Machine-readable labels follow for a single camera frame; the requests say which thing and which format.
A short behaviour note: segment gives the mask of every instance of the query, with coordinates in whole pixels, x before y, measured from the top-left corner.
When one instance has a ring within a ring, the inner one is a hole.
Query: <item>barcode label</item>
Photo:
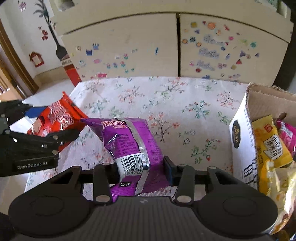
[[[280,128],[280,130],[282,130],[283,132],[285,132],[290,138],[293,137],[293,132],[290,131],[290,130],[286,127],[285,123],[283,123],[283,122],[281,123],[281,128]]]
[[[120,176],[142,175],[143,163],[141,153],[123,156],[115,159]]]

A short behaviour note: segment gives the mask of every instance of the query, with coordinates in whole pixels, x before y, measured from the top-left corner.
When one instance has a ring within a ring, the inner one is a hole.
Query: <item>yellow snack bag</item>
[[[274,167],[282,167],[293,161],[288,148],[279,137],[272,115],[253,121],[252,126],[258,153],[258,173],[267,160],[274,160]]]
[[[296,168],[275,168],[267,160],[260,173],[259,191],[270,197],[278,208],[278,218],[270,234],[280,231],[294,212],[296,200]]]

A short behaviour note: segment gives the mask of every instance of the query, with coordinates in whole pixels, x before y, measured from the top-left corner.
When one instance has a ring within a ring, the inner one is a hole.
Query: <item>wooden door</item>
[[[272,85],[288,43],[257,28],[181,14],[181,76]]]
[[[18,89],[16,81],[13,79],[4,62],[0,59],[0,101],[24,98],[25,96]]]
[[[175,14],[147,14],[98,23],[62,37],[81,80],[177,76]]]

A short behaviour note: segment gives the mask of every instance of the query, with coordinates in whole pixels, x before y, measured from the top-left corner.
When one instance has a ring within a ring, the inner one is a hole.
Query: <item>black oval logo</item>
[[[233,122],[232,126],[232,141],[234,148],[239,148],[240,144],[240,126],[237,120]]]

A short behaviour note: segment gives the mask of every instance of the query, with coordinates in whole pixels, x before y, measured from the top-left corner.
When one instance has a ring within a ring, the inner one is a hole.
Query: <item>black vase decal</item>
[[[37,0],[37,1],[38,1],[38,3],[35,3],[35,5],[39,6],[41,9],[36,10],[33,14],[39,13],[40,18],[42,18],[42,17],[45,18],[48,28],[49,28],[49,30],[52,34],[52,37],[57,45],[57,51],[56,51],[57,57],[59,58],[59,60],[62,60],[68,53],[67,53],[65,47],[63,47],[59,44],[57,37],[55,36],[55,33],[54,33],[52,26],[51,26],[51,21],[48,16],[48,11],[47,11],[47,8],[46,8],[43,0]]]

